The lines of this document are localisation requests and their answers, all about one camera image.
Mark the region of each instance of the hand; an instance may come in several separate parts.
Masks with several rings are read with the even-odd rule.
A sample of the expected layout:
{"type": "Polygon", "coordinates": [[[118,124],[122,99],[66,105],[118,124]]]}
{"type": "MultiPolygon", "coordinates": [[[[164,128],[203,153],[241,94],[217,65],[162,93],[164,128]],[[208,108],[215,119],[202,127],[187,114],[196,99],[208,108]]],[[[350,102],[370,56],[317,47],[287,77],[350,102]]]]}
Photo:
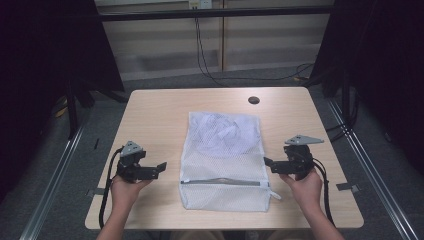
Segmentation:
{"type": "Polygon", "coordinates": [[[113,178],[112,185],[110,186],[112,192],[112,213],[97,236],[97,239],[122,239],[125,222],[127,221],[132,205],[137,200],[138,193],[151,182],[152,180],[127,183],[120,176],[113,178]]]}
{"type": "Polygon", "coordinates": [[[302,210],[320,208],[322,180],[315,169],[312,169],[308,176],[299,181],[285,174],[280,174],[280,178],[289,185],[294,199],[302,210]]]}
{"type": "Polygon", "coordinates": [[[112,209],[131,208],[138,197],[138,193],[145,186],[149,185],[152,180],[142,181],[139,183],[125,182],[120,176],[115,176],[112,180],[112,209]]]}

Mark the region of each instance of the black cable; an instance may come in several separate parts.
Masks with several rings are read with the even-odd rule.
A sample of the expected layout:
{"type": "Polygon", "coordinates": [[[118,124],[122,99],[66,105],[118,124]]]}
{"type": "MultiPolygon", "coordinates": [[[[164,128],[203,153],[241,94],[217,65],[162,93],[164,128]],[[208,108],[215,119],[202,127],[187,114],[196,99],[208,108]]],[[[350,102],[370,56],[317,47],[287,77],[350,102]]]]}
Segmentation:
{"type": "Polygon", "coordinates": [[[202,74],[204,76],[206,76],[207,78],[212,79],[212,81],[214,81],[217,85],[221,86],[221,87],[228,87],[227,85],[221,84],[218,81],[216,81],[216,79],[214,77],[212,77],[212,75],[209,72],[208,69],[208,65],[206,64],[206,59],[205,59],[205,54],[203,51],[203,44],[202,44],[202,37],[200,35],[200,25],[199,25],[199,19],[195,18],[194,19],[195,23],[196,23],[196,38],[197,38],[197,64],[199,65],[199,69],[202,72],[202,74]],[[202,55],[202,59],[203,59],[203,64],[205,65],[205,69],[206,69],[206,73],[203,71],[203,68],[200,64],[200,53],[202,55]]]}
{"type": "Polygon", "coordinates": [[[314,65],[314,63],[303,63],[300,64],[299,66],[296,67],[296,72],[294,74],[285,76],[285,77],[281,77],[281,78],[248,78],[248,77],[214,77],[212,76],[212,74],[209,72],[208,66],[206,64],[206,60],[205,60],[205,55],[203,52],[203,44],[202,44],[202,38],[201,38],[201,33],[200,33],[200,25],[199,25],[199,19],[195,18],[195,23],[196,23],[196,40],[197,40],[197,64],[199,66],[200,71],[202,72],[202,74],[207,77],[212,79],[216,84],[223,86],[223,87],[229,87],[227,85],[224,85],[222,83],[217,82],[217,80],[256,80],[256,81],[279,81],[279,80],[284,80],[284,79],[288,79],[288,78],[292,78],[295,76],[300,76],[299,74],[306,71],[307,69],[309,69],[310,67],[312,67],[314,65]],[[201,64],[200,64],[200,55],[202,56],[203,59],[203,64],[205,66],[205,70],[206,72],[203,70],[201,64]]]}
{"type": "Polygon", "coordinates": [[[358,111],[359,111],[359,94],[358,94],[358,91],[355,91],[355,100],[354,100],[354,104],[353,104],[353,109],[352,109],[352,112],[349,116],[347,123],[342,123],[342,124],[339,124],[337,126],[326,129],[327,132],[330,132],[330,131],[333,131],[333,130],[339,128],[339,127],[345,128],[341,132],[336,134],[334,137],[332,137],[330,139],[330,142],[337,141],[338,139],[342,138],[345,134],[348,134],[353,130],[353,126],[356,124],[356,121],[358,119],[358,111]]]}
{"type": "Polygon", "coordinates": [[[324,179],[324,207],[325,207],[325,214],[327,215],[328,220],[331,222],[331,224],[334,224],[333,216],[331,216],[330,211],[330,199],[328,194],[328,179],[327,179],[327,171],[325,170],[324,164],[322,164],[318,159],[314,158],[314,161],[317,161],[319,164],[314,162],[314,165],[318,170],[321,172],[322,178],[324,179]]]}
{"type": "Polygon", "coordinates": [[[105,213],[107,198],[109,196],[110,185],[112,184],[112,179],[113,179],[113,178],[112,179],[110,178],[110,175],[111,175],[111,172],[112,172],[113,160],[115,159],[116,154],[120,153],[123,148],[124,147],[121,147],[121,148],[117,149],[115,151],[115,153],[113,154],[112,159],[109,162],[109,169],[108,169],[108,172],[107,172],[106,186],[105,186],[105,191],[103,193],[102,205],[100,207],[100,212],[99,212],[99,225],[100,225],[100,228],[103,228],[103,226],[105,225],[104,224],[104,221],[103,221],[103,216],[104,216],[104,213],[105,213]]]}

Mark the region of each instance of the white mesh laundry bag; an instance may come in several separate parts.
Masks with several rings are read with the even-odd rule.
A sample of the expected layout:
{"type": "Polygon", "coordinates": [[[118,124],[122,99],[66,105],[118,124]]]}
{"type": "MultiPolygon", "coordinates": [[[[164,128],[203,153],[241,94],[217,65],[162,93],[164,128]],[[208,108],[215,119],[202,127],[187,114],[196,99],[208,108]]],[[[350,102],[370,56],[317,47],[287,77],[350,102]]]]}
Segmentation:
{"type": "Polygon", "coordinates": [[[267,211],[270,196],[259,118],[191,112],[181,157],[186,209],[267,211]]]}

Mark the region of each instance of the metal frame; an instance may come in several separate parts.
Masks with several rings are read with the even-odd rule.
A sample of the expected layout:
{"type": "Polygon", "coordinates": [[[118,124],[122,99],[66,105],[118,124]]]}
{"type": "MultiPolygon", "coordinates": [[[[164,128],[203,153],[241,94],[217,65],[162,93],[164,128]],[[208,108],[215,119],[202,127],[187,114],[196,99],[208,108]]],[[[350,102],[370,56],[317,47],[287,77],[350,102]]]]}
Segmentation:
{"type": "Polygon", "coordinates": [[[88,121],[88,115],[89,113],[84,114],[81,121],[81,126],[78,128],[74,138],[68,140],[68,143],[63,151],[53,176],[51,177],[50,182],[48,183],[36,209],[32,213],[31,218],[26,224],[20,240],[37,239],[44,221],[47,218],[50,207],[53,204],[54,197],[56,196],[56,193],[63,181],[66,169],[68,168],[68,165],[72,160],[72,156],[78,146],[79,140],[81,139],[84,127],[88,121]]]}
{"type": "Polygon", "coordinates": [[[156,12],[129,12],[129,13],[103,13],[97,15],[65,15],[53,18],[66,21],[134,21],[157,19],[181,18],[212,18],[212,17],[247,17],[247,16],[272,16],[272,15],[306,15],[306,14],[353,14],[356,8],[334,6],[306,6],[306,7],[281,7],[281,8],[238,8],[238,9],[201,9],[201,10],[175,10],[156,12]]]}
{"type": "Polygon", "coordinates": [[[378,197],[380,198],[381,202],[386,208],[387,213],[389,214],[400,235],[402,236],[402,239],[418,240],[419,238],[415,233],[414,228],[410,223],[408,217],[406,216],[405,212],[399,206],[396,199],[393,197],[392,193],[384,183],[383,179],[378,173],[371,158],[365,151],[355,132],[352,129],[346,127],[340,107],[334,100],[329,100],[328,104],[337,122],[340,124],[352,150],[355,152],[359,163],[361,164],[362,168],[364,169],[364,172],[367,174],[371,184],[373,185],[378,197]]]}

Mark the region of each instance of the gray carpet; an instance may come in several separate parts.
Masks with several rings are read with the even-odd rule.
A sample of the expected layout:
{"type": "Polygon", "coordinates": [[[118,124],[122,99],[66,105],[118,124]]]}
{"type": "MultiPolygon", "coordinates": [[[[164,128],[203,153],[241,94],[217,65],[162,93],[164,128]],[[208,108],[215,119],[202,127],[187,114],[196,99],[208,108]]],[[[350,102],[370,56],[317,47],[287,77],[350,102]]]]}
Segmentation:
{"type": "MultiPolygon", "coordinates": [[[[295,68],[237,71],[225,76],[249,78],[278,78],[295,73],[295,68]]],[[[297,86],[291,78],[284,80],[224,79],[217,80],[227,87],[297,86]]],[[[124,83],[129,96],[135,89],[222,87],[203,75],[179,76],[124,83]]],[[[321,86],[313,86],[310,93],[326,128],[337,125],[328,102],[321,94],[321,86]]],[[[79,145],[60,185],[39,239],[94,239],[98,231],[85,228],[84,221],[91,204],[86,196],[95,188],[103,170],[112,141],[119,126],[125,104],[116,103],[95,94],[96,104],[91,109],[79,109],[80,118],[86,117],[79,145]]],[[[412,223],[415,232],[424,238],[424,179],[410,167],[401,149],[387,142],[384,129],[361,104],[354,127],[368,154],[376,165],[399,205],[412,223]]],[[[61,157],[69,132],[67,116],[50,120],[44,133],[39,153],[31,166],[0,206],[0,239],[18,239],[36,207],[45,186],[61,157]]],[[[339,130],[329,132],[334,136],[339,130]]],[[[354,194],[365,224],[359,229],[342,230],[346,239],[401,239],[384,205],[376,194],[362,166],[346,139],[333,143],[335,152],[348,182],[358,184],[361,191],[354,194]]],[[[142,231],[126,231],[124,239],[150,239],[158,237],[142,231]]]]}

